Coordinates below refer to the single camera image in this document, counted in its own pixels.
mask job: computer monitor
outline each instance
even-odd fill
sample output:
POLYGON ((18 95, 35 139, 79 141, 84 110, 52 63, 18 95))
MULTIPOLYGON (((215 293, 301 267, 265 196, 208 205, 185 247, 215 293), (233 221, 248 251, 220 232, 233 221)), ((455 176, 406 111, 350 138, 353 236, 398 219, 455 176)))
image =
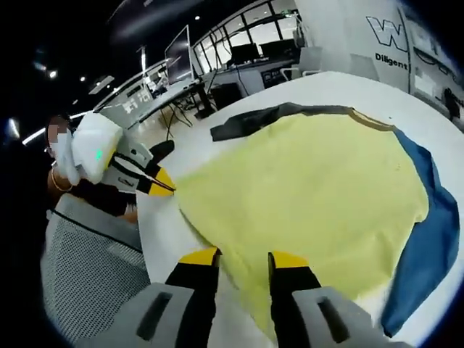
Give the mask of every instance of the computer monitor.
POLYGON ((170 85, 193 80, 193 69, 190 57, 190 35, 187 25, 165 50, 167 80, 170 85))
POLYGON ((280 40, 261 45, 262 55, 270 59, 282 57, 294 57, 297 53, 297 47, 293 39, 280 40))
POLYGON ((255 43, 231 47, 232 60, 235 64, 243 64, 249 60, 258 59, 260 53, 255 43))

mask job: wall sign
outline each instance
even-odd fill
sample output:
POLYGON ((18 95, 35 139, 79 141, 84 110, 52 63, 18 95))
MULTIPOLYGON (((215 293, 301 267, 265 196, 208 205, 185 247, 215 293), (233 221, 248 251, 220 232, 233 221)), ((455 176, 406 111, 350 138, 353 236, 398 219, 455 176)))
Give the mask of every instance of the wall sign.
POLYGON ((386 54, 376 53, 376 60, 380 60, 381 62, 384 62, 385 64, 388 64, 391 67, 402 67, 405 70, 409 69, 406 63, 398 62, 397 60, 390 58, 386 54))
POLYGON ((406 32, 403 25, 395 25, 390 20, 380 22, 375 17, 366 17, 366 20, 381 45, 392 47, 393 44, 396 49, 407 52, 406 32))

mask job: yellow shirt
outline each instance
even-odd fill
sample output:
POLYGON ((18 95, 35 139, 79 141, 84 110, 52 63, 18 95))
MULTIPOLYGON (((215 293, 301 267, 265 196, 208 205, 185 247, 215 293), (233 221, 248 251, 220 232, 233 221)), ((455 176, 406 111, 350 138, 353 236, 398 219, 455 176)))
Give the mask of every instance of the yellow shirt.
POLYGON ((323 286, 355 299, 392 278, 427 216, 426 190, 394 133, 352 117, 282 117, 177 183, 184 215, 220 248, 271 338, 268 252, 304 257, 323 286))

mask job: office desk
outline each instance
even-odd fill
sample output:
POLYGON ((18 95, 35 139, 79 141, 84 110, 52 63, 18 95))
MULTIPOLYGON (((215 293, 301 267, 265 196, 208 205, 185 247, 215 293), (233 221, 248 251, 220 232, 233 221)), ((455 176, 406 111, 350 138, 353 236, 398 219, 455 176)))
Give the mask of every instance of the office desk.
POLYGON ((186 96, 187 94, 194 91, 199 86, 199 81, 195 80, 187 86, 179 85, 169 88, 163 94, 160 94, 156 99, 153 99, 151 104, 148 107, 148 110, 140 115, 140 117, 135 120, 128 129, 131 129, 133 126, 138 125, 145 121, 148 117, 152 116, 156 111, 166 107, 170 103, 174 102, 176 99, 186 96))
MULTIPOLYGON (((186 128, 177 137, 175 151, 166 157, 165 167, 175 180, 186 175, 244 139, 213 143, 210 128, 229 117, 284 102, 302 105, 346 105, 384 123, 396 125, 417 144, 432 153, 443 187, 457 201, 460 223, 464 224, 464 136, 445 117, 414 96, 382 83, 340 72, 322 72, 269 88, 242 99, 186 128)), ((203 241, 183 219, 175 196, 158 200, 137 193, 138 224, 146 267, 151 281, 165 281, 177 261, 204 247, 203 241)), ((434 329, 447 310, 464 274, 464 233, 453 268, 437 289, 409 318, 394 340, 419 345, 434 329)), ((375 296, 358 301, 377 321, 384 306, 387 288, 375 296)), ((240 307, 237 292, 223 273, 216 298, 209 347, 271 347, 240 307)))
MULTIPOLYGON (((247 65, 239 65, 238 69, 240 71, 237 73, 236 67, 231 67, 227 70, 220 71, 216 74, 213 81, 213 85, 223 85, 226 83, 236 83, 240 89, 241 95, 243 97, 261 92, 265 90, 265 85, 261 78, 261 73, 272 70, 280 69, 281 67, 286 67, 291 64, 294 64, 296 61, 293 59, 284 59, 284 60, 268 60, 266 62, 256 62, 247 65)), ((214 76, 214 72, 211 72, 208 76, 204 77, 206 86, 209 86, 211 83, 211 78, 214 76)))

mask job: window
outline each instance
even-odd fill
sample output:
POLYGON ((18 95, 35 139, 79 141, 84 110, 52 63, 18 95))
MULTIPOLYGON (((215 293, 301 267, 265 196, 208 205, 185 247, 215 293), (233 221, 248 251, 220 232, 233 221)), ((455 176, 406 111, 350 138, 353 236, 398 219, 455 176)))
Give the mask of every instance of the window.
POLYGON ((278 26, 282 32, 282 38, 293 38, 293 32, 297 29, 297 19, 295 17, 283 18, 278 21, 278 26))
POLYGON ((250 44, 249 37, 244 28, 244 22, 241 16, 235 17, 225 25, 225 29, 229 34, 232 46, 241 46, 250 44))
POLYGON ((297 9, 294 0, 274 0, 270 3, 274 8, 274 12, 276 15, 288 10, 297 9))
POLYGON ((268 4, 255 7, 244 13, 246 25, 252 25, 254 22, 270 17, 271 15, 268 4))
POLYGON ((257 25, 256 27, 251 28, 249 33, 252 36, 253 42, 258 45, 258 51, 260 54, 262 54, 260 45, 267 44, 272 41, 279 41, 277 27, 274 22, 257 25))
POLYGON ((218 56, 216 55, 216 51, 214 46, 212 45, 211 38, 208 36, 202 41, 203 48, 204 48, 204 53, 206 54, 206 57, 208 58, 208 62, 210 62, 211 69, 217 69, 218 65, 220 66, 220 61, 218 59, 218 56))
POLYGON ((211 37, 214 43, 222 41, 225 38, 224 28, 217 29, 213 34, 211 34, 211 37))
POLYGON ((211 71, 210 66, 208 65, 208 61, 203 53, 202 46, 196 45, 195 47, 195 54, 199 60, 200 65, 202 66, 203 73, 207 74, 211 71))
POLYGON ((219 54, 220 61, 225 64, 231 60, 231 47, 226 38, 216 44, 217 54, 219 54))

